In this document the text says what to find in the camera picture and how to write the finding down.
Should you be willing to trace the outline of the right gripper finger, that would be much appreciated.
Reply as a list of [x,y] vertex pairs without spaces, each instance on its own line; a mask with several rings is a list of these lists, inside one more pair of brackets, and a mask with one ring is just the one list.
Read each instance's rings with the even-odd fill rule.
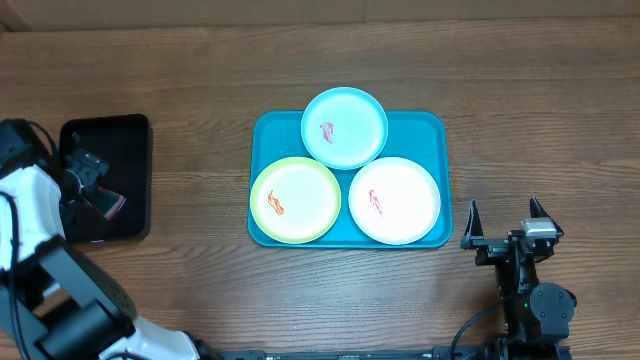
[[468,220],[461,239],[460,248],[463,250],[477,249],[480,245],[480,242],[483,240],[484,232],[482,229],[477,203],[475,199],[472,199],[469,205]]
[[528,233],[548,238],[560,238],[564,235],[563,229],[544,210],[536,196],[529,200],[529,211]]

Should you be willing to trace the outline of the green and pink sponge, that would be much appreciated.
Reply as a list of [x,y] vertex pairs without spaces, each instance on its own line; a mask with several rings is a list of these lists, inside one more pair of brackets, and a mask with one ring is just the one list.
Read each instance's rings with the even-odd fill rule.
[[89,201],[105,219],[111,220],[125,204],[126,198],[111,190],[98,187],[89,197]]

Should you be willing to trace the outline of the yellow green plate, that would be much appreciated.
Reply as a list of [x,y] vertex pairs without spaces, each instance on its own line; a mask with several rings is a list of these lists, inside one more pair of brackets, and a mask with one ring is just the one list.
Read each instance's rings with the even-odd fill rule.
[[270,239],[288,245],[325,235],[341,211],[336,176],[320,162],[287,157],[262,170],[249,196],[250,218]]

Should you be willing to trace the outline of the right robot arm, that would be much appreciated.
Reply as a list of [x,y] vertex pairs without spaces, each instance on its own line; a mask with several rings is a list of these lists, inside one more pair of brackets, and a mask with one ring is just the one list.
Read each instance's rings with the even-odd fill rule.
[[[560,342],[569,336],[577,298],[555,283],[542,283],[536,265],[554,254],[564,235],[537,198],[529,200],[530,216],[501,239],[484,236],[475,201],[460,247],[476,252],[475,264],[496,270],[500,300],[474,315],[456,333],[450,345],[452,359],[570,359],[570,349]],[[501,308],[506,333],[479,346],[462,349],[463,333],[478,320]]]

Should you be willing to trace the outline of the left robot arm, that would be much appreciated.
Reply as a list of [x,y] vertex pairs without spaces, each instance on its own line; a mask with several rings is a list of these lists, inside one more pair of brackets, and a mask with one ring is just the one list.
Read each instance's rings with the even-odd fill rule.
[[65,236],[102,193],[109,165],[60,156],[37,123],[1,123],[1,328],[24,359],[220,359],[137,313],[125,290]]

